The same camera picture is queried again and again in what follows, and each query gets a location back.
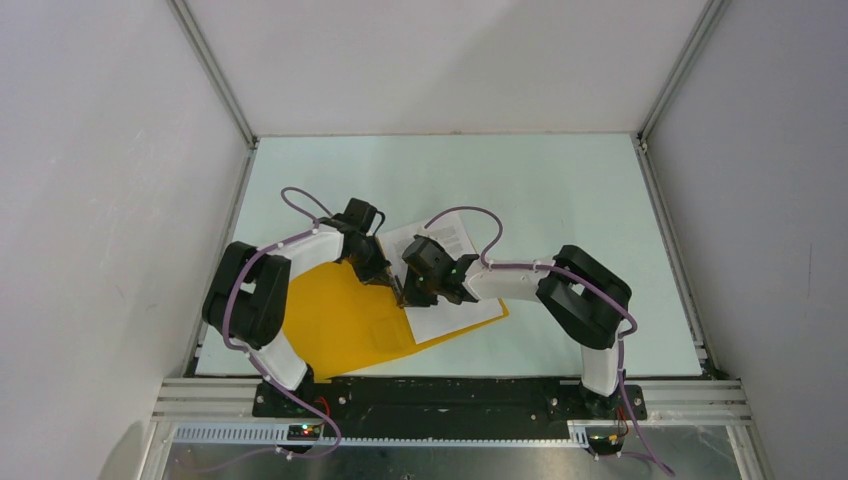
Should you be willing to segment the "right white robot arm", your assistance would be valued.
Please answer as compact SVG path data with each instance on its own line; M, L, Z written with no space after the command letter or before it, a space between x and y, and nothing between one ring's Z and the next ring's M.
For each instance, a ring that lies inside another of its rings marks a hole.
M406 264L403 306L506 299L543 305L581 346L585 411L606 418L620 407L619 388L625 378L622 339L637 329L628 311L632 289L586 251L565 245L550 259L486 263L477 254L454 258L436 240L417 235L401 259Z

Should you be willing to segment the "metal folder clip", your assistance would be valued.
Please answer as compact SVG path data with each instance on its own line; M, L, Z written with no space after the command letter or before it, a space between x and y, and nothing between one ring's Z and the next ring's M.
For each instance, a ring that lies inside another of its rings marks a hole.
M391 276L391 288L395 296L396 304L399 308L405 307L403 284L397 275Z

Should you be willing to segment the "orange plastic folder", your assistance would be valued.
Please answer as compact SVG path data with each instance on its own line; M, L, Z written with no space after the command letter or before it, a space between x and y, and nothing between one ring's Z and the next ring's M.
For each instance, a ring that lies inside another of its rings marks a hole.
M389 287L364 285L351 265L328 263L290 283L282 332L324 382L418 354L498 320L416 344Z

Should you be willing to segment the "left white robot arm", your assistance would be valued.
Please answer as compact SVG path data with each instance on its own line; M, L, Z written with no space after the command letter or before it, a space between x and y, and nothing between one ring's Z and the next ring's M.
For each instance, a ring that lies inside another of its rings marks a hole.
M316 390L304 382L311 367L283 332L289 284L321 265L347 262L361 284L395 290L376 238L384 221L382 211L352 198L343 212L314 219L288 239L263 248L235 241L224 250L201 318L227 348L244 354L266 382L280 388L277 402L292 416L312 411Z

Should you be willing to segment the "printed paper sheet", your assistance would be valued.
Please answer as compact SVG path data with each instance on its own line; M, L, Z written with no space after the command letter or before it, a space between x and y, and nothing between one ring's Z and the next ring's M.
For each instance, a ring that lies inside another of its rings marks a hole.
M407 266L401 259L403 251L412 243L415 234L421 234L426 220L414 222L394 230L380 233L377 239L391 263L390 271L399 283L405 281ZM462 254L475 253L468 233L457 213L440 218L428 232L445 248L454 259ZM404 311L416 344L441 339L448 335L493 320L505 318L508 309L501 300L485 300L478 303L450 303L439 297L437 304L428 307L404 306Z

